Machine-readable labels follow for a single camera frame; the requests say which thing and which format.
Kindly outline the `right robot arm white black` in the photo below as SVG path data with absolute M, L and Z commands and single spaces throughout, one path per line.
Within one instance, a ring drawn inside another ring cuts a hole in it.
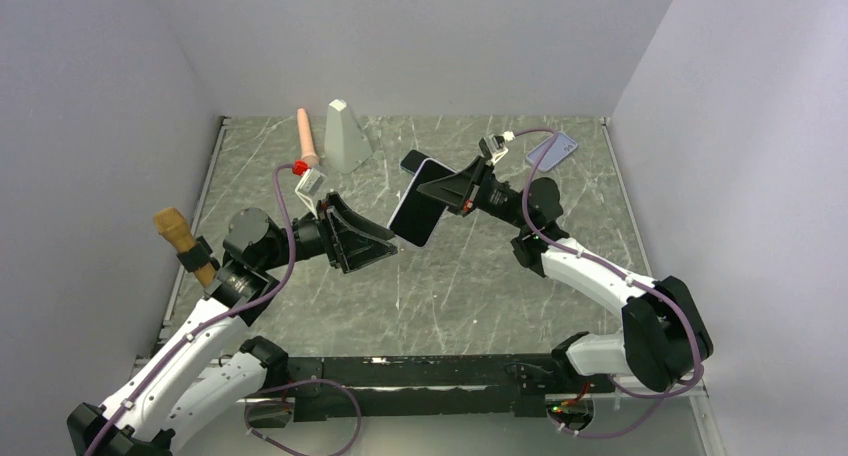
M 551 375 L 560 389 L 576 391 L 590 376 L 624 375 L 664 393 L 687 374 L 702 373 L 714 345 L 687 285 L 674 276 L 634 273 L 586 249 L 556 223 L 563 209 L 553 179 L 532 179 L 517 191 L 478 157 L 460 172 L 417 182 L 415 190 L 453 214 L 480 210 L 518 228 L 511 245 L 520 266 L 619 318 L 616 334 L 581 332 L 552 350 Z

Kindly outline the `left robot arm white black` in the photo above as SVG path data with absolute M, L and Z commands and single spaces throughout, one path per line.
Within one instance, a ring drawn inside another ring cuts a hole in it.
M 223 263 L 183 325 L 120 390 L 69 415 L 76 454 L 171 455 L 236 400 L 279 393 L 294 371 L 288 353 L 264 337 L 244 341 L 222 368 L 200 375 L 280 292 L 269 270 L 326 256 L 331 267 L 349 273 L 396 254 L 393 237 L 335 192 L 284 228 L 259 208 L 234 215 Z

